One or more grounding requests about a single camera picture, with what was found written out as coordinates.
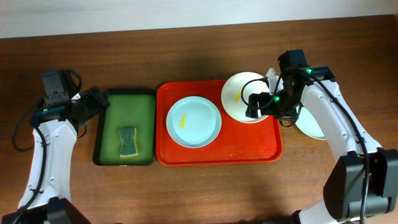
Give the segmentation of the cream white plate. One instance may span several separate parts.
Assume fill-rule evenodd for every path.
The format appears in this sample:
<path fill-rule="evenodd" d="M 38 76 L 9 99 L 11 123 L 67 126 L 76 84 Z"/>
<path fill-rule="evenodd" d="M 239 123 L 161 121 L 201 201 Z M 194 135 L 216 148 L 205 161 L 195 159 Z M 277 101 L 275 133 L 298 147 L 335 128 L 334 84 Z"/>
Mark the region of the cream white plate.
<path fill-rule="evenodd" d="M 259 118 L 248 118 L 246 116 L 247 105 L 242 101 L 242 88 L 251 81 L 244 89 L 244 99 L 248 103 L 249 95 L 252 93 L 269 92 L 269 87 L 265 82 L 256 81 L 262 78 L 262 75 L 254 72 L 241 72 L 229 78 L 223 86 L 221 91 L 221 102 L 227 114 L 241 123 L 258 123 L 267 118 L 267 116 L 260 116 Z"/>

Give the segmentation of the light blue plate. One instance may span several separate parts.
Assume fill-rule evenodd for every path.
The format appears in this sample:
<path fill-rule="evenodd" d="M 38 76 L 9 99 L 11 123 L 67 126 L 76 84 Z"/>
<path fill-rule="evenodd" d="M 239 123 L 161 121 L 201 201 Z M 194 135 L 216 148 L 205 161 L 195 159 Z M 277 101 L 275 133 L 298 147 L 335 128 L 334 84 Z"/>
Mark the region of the light blue plate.
<path fill-rule="evenodd" d="M 188 96 L 174 103 L 166 117 L 167 132 L 178 145 L 200 148 L 212 143 L 219 135 L 222 118 L 210 100 Z"/>

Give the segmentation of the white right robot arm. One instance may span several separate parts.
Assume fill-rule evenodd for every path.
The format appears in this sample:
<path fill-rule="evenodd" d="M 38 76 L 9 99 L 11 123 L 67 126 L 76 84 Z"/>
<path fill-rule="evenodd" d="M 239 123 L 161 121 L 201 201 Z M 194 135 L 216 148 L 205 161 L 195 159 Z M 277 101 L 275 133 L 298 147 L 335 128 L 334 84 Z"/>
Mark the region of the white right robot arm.
<path fill-rule="evenodd" d="M 262 82 L 269 91 L 249 95 L 244 101 L 246 116 L 296 121 L 306 108 L 336 161 L 322 200 L 297 210 L 287 223 L 364 223 L 395 209 L 397 150 L 385 150 L 363 128 L 328 67 L 289 67 L 279 77 L 270 74 Z"/>

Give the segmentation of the pale green plate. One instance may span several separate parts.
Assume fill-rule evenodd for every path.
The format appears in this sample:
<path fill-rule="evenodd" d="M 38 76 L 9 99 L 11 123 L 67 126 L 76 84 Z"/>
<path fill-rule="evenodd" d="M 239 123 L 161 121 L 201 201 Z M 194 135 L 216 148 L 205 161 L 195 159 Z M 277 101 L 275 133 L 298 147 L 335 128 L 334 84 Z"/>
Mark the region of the pale green plate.
<path fill-rule="evenodd" d="M 309 112 L 309 110 L 304 108 L 303 106 L 298 106 L 296 110 L 299 113 L 298 119 L 295 123 L 296 127 L 298 127 L 301 132 L 303 132 L 307 136 L 310 136 L 311 138 L 325 140 L 325 135 L 323 134 L 318 123 Z"/>

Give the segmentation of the yellow green sponge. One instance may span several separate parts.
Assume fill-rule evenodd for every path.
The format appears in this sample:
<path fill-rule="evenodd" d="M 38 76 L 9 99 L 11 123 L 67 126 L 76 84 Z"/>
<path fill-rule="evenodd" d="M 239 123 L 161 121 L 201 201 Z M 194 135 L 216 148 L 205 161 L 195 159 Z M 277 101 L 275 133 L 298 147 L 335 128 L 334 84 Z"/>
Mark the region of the yellow green sponge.
<path fill-rule="evenodd" d="M 137 129 L 134 127 L 119 130 L 121 140 L 120 158 L 135 157 L 139 154 L 137 148 Z"/>

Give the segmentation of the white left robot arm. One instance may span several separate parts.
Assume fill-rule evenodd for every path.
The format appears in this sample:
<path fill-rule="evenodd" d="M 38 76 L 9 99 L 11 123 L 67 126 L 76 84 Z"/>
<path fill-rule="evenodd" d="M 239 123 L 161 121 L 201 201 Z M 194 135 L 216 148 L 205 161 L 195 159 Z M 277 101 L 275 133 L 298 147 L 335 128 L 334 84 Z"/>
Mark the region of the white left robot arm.
<path fill-rule="evenodd" d="M 88 223 L 72 204 L 70 172 L 79 126 L 109 106 L 106 93 L 91 87 L 62 104 L 34 106 L 34 156 L 25 192 L 2 223 Z"/>

